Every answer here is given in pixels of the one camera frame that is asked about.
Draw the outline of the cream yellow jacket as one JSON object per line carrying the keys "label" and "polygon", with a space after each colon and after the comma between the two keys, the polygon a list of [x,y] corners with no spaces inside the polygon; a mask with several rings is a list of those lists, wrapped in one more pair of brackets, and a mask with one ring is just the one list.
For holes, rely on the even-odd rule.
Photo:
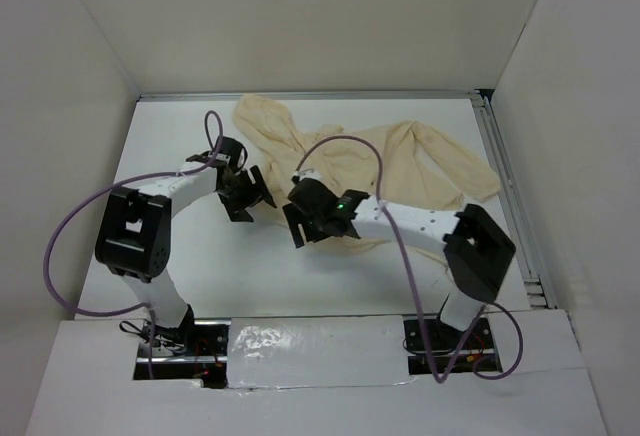
{"label": "cream yellow jacket", "polygon": [[[417,121],[348,133],[339,125],[304,132],[283,104],[245,95],[236,104],[236,128],[264,157],[262,174],[277,208],[269,218],[285,225],[283,207],[296,172],[314,170],[336,195],[358,190],[379,201],[437,211],[461,211],[501,189],[497,173],[478,155],[439,129]],[[384,241],[328,238],[322,247],[352,253]]]}

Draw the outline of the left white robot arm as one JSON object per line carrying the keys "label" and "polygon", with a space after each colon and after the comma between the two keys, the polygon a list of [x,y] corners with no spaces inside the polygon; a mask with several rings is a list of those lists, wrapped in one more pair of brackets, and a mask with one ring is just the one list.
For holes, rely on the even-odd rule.
{"label": "left white robot arm", "polygon": [[151,307],[155,327],[144,334],[154,333],[176,355],[193,350],[198,332],[193,309],[167,269],[173,217],[212,194],[232,222],[251,222],[249,209],[261,202],[276,206],[260,169],[245,167],[246,147],[230,137],[216,143],[218,152],[193,155],[176,173],[153,177],[138,188],[111,190],[95,245],[96,260]]}

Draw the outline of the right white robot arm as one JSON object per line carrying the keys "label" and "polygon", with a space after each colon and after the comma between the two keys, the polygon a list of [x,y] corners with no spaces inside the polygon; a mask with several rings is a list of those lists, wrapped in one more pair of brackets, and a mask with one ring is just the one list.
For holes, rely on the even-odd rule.
{"label": "right white robot arm", "polygon": [[363,191],[334,194],[314,170],[296,172],[283,207],[296,247],[328,238],[393,241],[442,257],[453,278],[439,311],[436,335],[448,348],[471,335],[474,317],[496,301],[515,255],[510,237],[479,205],[427,210],[379,201]]}

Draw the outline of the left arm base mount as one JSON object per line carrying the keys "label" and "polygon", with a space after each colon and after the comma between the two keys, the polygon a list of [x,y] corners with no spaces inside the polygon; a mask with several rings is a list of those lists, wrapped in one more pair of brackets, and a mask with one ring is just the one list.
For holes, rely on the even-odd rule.
{"label": "left arm base mount", "polygon": [[224,389],[227,379],[229,321],[197,321],[185,342],[174,342],[157,330],[149,347],[148,323],[142,327],[131,321],[119,323],[121,332],[138,339],[133,379],[193,380],[208,389]]}

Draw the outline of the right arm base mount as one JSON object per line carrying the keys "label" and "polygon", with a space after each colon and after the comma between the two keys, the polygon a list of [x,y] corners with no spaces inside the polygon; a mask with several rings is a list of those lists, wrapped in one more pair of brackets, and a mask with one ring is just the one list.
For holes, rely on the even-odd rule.
{"label": "right arm base mount", "polygon": [[[433,317],[425,319],[428,328],[431,350],[438,373],[443,373],[454,354],[454,350],[461,339],[462,333],[447,329]],[[408,373],[415,375],[430,375],[425,346],[416,318],[403,320],[404,340],[402,346],[407,353]],[[499,373],[502,365],[496,350],[489,320],[482,317],[475,325],[464,346],[456,356],[452,373],[470,373],[474,364],[482,373]]]}

